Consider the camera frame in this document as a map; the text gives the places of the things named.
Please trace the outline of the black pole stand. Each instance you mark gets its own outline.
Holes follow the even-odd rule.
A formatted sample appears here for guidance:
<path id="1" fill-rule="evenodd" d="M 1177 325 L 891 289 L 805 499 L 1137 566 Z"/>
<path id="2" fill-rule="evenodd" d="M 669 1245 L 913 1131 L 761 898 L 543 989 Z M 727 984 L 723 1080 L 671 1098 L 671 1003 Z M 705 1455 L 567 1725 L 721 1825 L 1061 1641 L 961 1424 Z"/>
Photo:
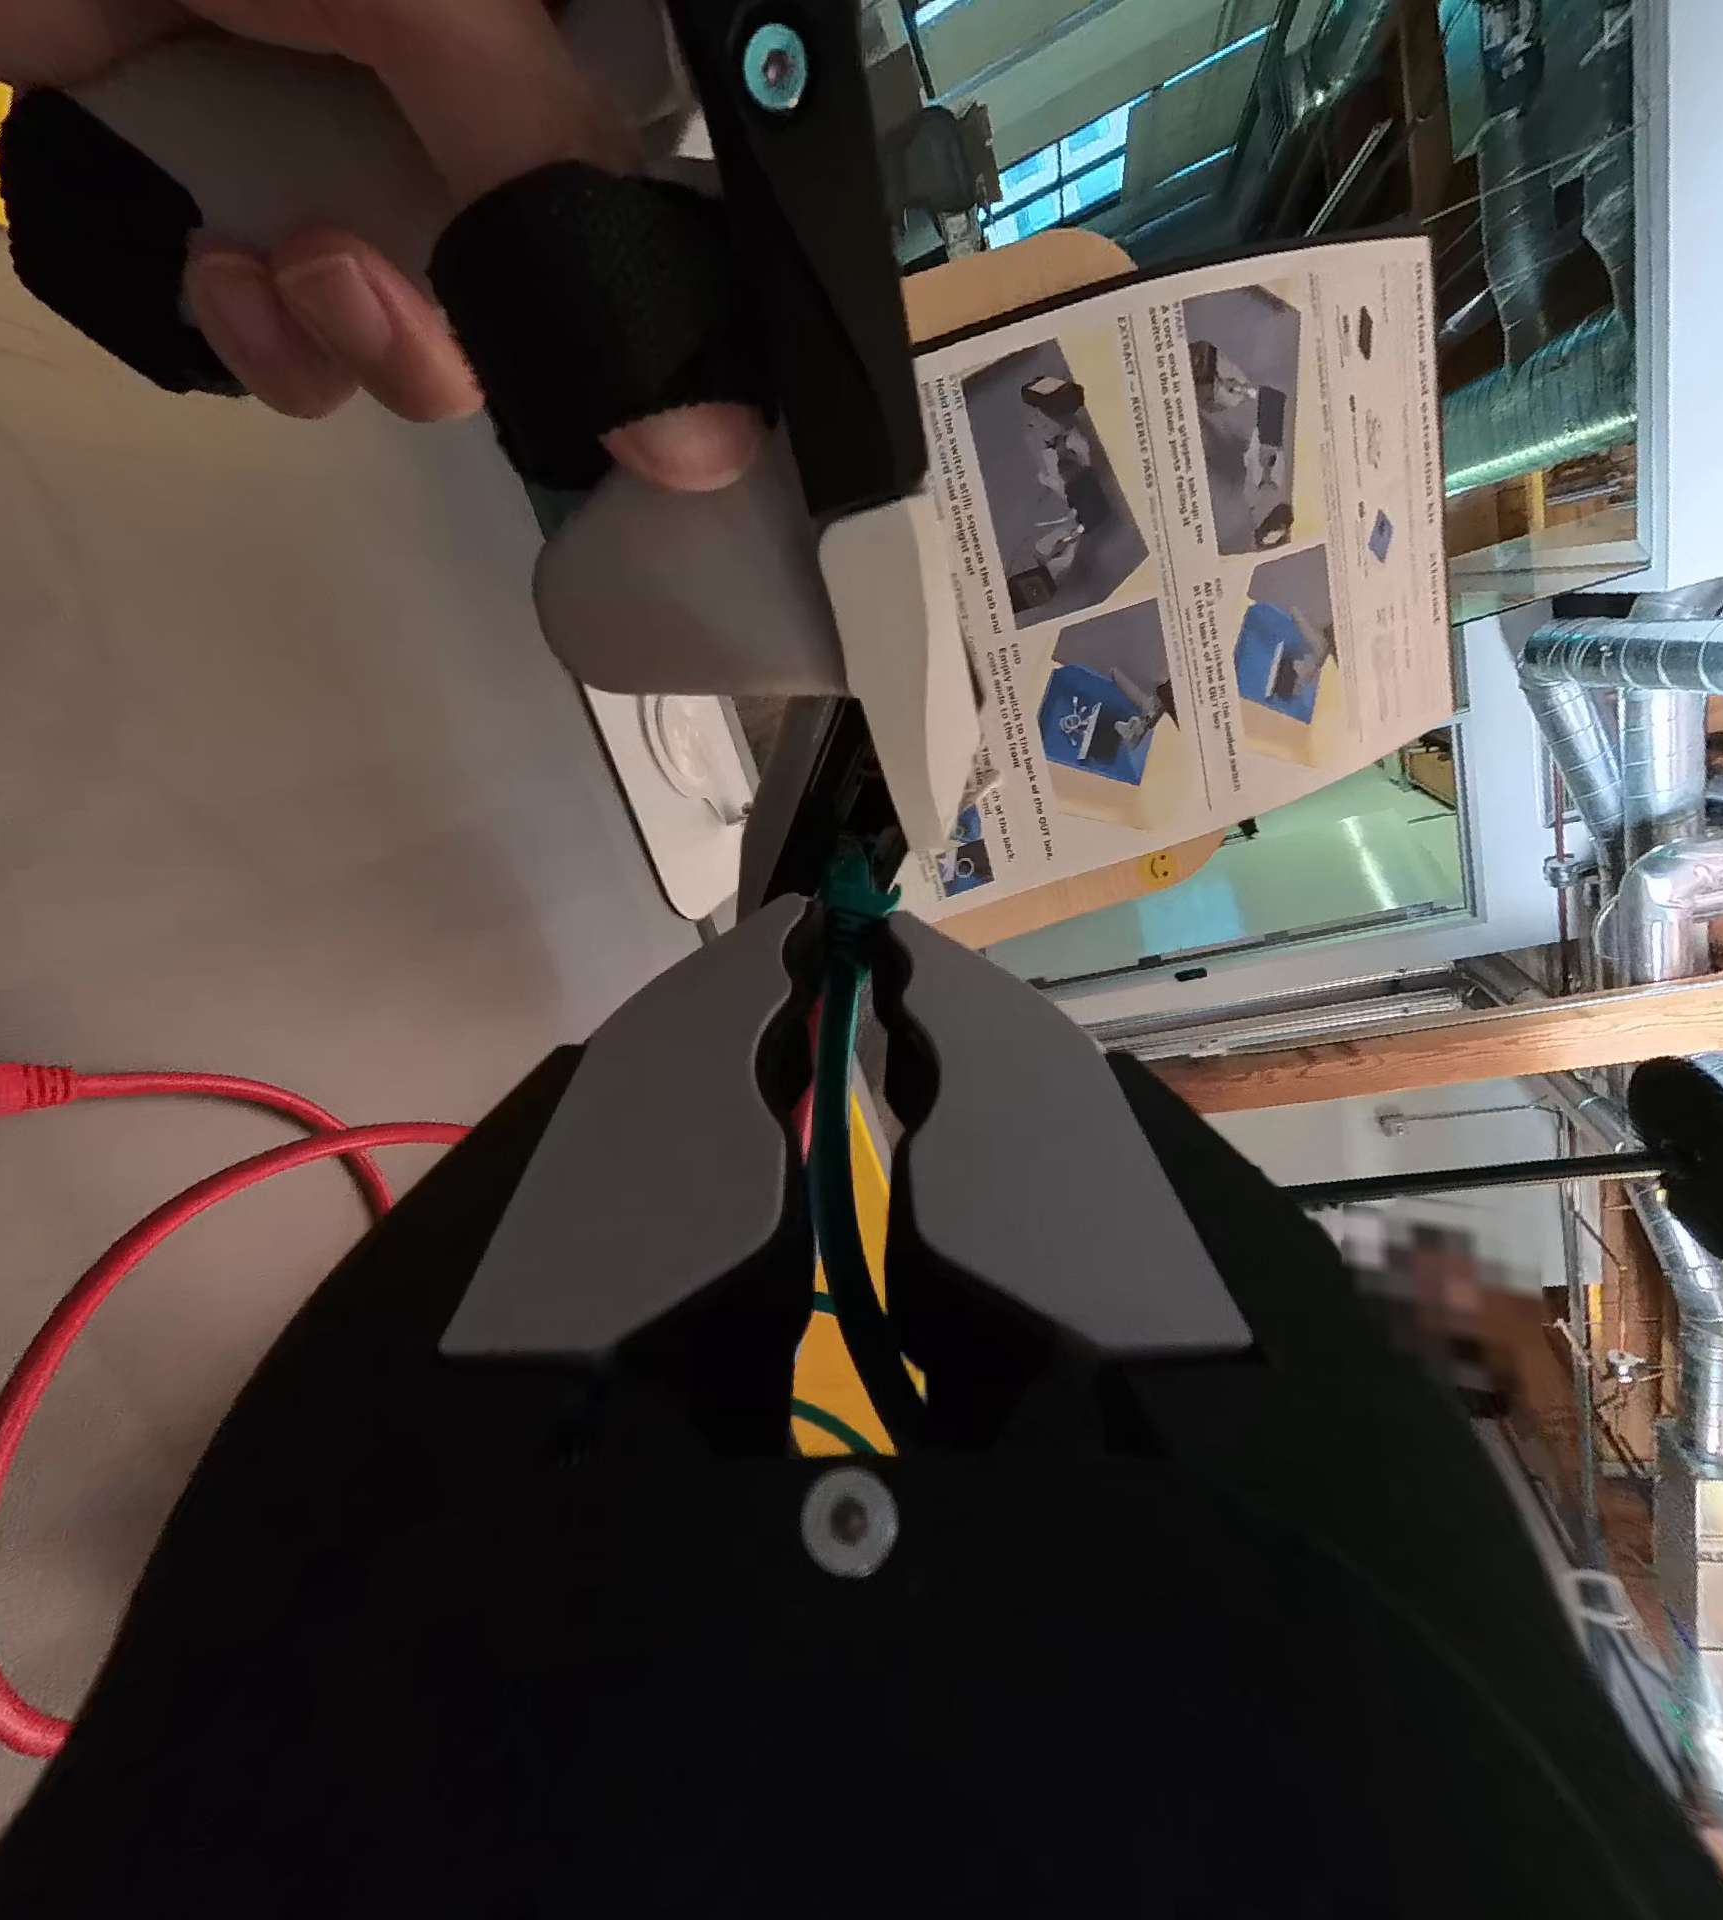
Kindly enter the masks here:
<path id="1" fill-rule="evenodd" d="M 1305 1181 L 1287 1195 L 1329 1212 L 1469 1190 L 1651 1181 L 1689 1238 L 1723 1260 L 1723 1085 L 1685 1057 L 1653 1057 L 1633 1067 L 1627 1117 L 1637 1144 L 1609 1153 Z"/>

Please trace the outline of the wooden beam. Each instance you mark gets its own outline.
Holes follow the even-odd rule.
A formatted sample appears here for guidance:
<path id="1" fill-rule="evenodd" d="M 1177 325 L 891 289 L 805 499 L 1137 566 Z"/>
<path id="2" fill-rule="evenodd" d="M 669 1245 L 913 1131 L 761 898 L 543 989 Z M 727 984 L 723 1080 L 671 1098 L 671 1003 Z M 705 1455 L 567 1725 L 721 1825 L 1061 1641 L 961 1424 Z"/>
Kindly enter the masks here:
<path id="1" fill-rule="evenodd" d="M 1149 1062 L 1205 1116 L 1531 1080 L 1723 1052 L 1723 972 L 1459 1011 L 1381 1035 Z"/>

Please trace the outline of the silver ventilation ducts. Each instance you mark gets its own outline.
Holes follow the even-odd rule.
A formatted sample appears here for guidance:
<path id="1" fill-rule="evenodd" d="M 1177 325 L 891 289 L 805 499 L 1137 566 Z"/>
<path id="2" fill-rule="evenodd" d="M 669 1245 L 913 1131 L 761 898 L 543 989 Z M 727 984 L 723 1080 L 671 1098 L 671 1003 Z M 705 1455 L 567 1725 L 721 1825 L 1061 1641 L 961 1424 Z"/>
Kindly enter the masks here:
<path id="1" fill-rule="evenodd" d="M 1667 105 L 1631 82 L 1625 113 L 1553 149 L 1521 107 L 1491 109 L 1477 148 L 1481 230 L 1503 363 L 1443 400 L 1457 498 L 1631 439 L 1641 489 L 1673 491 L 1661 360 L 1669 238 L 1657 178 Z M 1723 697 L 1723 615 L 1681 592 L 1645 615 L 1555 615 L 1523 641 L 1517 677 L 1553 769 L 1605 864 L 1593 937 L 1629 987 L 1697 984 L 1723 918 L 1723 835 L 1703 818 L 1705 701 Z M 1631 1208 L 1675 1299 L 1675 1415 L 1661 1427 L 1661 1543 L 1687 1580 L 1677 1698 L 1685 1754 L 1723 1831 L 1723 1249 L 1689 1223 L 1681 1173 L 1627 1173 Z"/>

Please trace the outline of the yellow bin with divider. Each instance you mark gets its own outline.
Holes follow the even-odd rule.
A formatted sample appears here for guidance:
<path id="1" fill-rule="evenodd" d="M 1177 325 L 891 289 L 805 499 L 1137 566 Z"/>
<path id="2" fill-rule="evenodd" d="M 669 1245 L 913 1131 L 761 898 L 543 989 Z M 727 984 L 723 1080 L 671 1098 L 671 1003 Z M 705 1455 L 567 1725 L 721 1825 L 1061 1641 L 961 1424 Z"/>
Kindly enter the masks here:
<path id="1" fill-rule="evenodd" d="M 889 1170 L 873 1095 L 859 1077 L 851 1081 L 849 1164 L 873 1292 L 885 1299 L 885 1245 L 889 1227 Z M 789 1435 L 809 1460 L 891 1454 L 893 1443 L 873 1410 L 839 1330 L 825 1274 L 815 1267 L 815 1299 L 807 1330 L 795 1352 Z"/>

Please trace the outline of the person's left hand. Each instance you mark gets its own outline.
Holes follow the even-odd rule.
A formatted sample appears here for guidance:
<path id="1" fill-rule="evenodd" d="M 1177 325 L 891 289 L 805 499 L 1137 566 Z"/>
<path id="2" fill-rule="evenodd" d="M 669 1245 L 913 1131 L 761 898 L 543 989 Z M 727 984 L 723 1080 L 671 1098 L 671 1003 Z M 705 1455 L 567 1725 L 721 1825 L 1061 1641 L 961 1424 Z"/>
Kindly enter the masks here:
<path id="1" fill-rule="evenodd" d="M 203 32 L 365 68 L 459 206 L 553 162 L 639 159 L 537 1 L 0 1 L 0 83 L 92 83 Z M 359 392 L 415 422 L 483 404 L 439 306 L 351 232 L 297 228 L 261 251 L 198 235 L 184 299 L 223 367 L 285 418 L 321 420 Z"/>

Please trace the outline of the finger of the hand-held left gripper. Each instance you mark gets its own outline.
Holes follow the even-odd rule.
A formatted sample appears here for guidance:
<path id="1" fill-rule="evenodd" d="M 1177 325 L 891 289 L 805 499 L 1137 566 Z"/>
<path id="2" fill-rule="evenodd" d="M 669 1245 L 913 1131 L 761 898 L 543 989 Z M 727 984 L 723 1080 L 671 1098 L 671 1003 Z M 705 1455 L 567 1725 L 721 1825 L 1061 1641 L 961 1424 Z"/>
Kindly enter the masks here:
<path id="1" fill-rule="evenodd" d="M 981 746 L 949 552 L 929 499 L 853 512 L 819 539 L 847 690 L 907 841 L 949 835 Z"/>

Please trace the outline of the white stand base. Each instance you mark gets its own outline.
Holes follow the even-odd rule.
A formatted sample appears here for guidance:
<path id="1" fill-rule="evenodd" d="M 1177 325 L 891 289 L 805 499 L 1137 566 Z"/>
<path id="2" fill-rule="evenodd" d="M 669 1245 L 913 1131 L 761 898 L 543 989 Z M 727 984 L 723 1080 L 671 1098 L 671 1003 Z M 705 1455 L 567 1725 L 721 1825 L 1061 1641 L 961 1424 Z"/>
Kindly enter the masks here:
<path id="1" fill-rule="evenodd" d="M 669 906 L 707 920 L 737 889 L 757 772 L 727 701 L 583 687 L 633 825 Z"/>

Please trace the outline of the printed instruction sheet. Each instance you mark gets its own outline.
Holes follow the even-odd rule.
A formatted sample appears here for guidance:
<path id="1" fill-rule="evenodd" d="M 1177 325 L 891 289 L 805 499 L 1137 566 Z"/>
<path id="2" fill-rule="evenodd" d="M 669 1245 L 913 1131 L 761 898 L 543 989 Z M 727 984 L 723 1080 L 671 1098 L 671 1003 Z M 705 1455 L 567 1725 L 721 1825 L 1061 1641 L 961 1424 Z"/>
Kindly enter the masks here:
<path id="1" fill-rule="evenodd" d="M 1305 800 L 1455 709 L 1415 226 L 915 346 L 983 746 L 923 920 Z"/>

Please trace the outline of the black ethernet switch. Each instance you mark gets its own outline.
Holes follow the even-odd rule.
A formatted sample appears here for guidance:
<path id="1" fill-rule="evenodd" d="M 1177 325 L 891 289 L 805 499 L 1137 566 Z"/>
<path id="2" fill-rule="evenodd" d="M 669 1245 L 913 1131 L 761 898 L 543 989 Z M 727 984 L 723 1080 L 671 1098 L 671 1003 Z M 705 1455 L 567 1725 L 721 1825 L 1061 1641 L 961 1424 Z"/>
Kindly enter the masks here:
<path id="1" fill-rule="evenodd" d="M 845 845 L 859 849 L 887 893 L 909 845 L 859 701 L 837 695 L 757 695 L 735 715 L 749 732 L 755 779 L 743 821 L 735 918 L 779 895 L 811 898 Z"/>

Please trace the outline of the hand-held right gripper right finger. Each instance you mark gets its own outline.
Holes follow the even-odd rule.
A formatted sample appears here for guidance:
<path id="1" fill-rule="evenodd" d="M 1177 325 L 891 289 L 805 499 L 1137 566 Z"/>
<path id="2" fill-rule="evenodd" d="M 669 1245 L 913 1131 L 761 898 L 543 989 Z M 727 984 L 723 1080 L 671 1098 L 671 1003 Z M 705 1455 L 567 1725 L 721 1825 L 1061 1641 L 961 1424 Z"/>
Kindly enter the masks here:
<path id="1" fill-rule="evenodd" d="M 887 1316 L 923 1449 L 1093 1426 L 1121 1379 L 1255 1357 L 1113 1067 L 1015 976 L 911 914 L 873 947 Z"/>

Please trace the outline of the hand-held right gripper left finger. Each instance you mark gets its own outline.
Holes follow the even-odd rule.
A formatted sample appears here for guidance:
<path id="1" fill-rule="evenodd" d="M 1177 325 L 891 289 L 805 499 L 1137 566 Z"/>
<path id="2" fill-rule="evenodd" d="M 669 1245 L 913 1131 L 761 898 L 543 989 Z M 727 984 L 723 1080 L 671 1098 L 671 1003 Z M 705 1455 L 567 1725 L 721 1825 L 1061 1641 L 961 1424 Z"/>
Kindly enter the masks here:
<path id="1" fill-rule="evenodd" d="M 649 1393 L 729 1455 L 789 1447 L 815 1267 L 791 1114 L 817 927 L 787 893 L 591 1033 L 441 1356 Z"/>

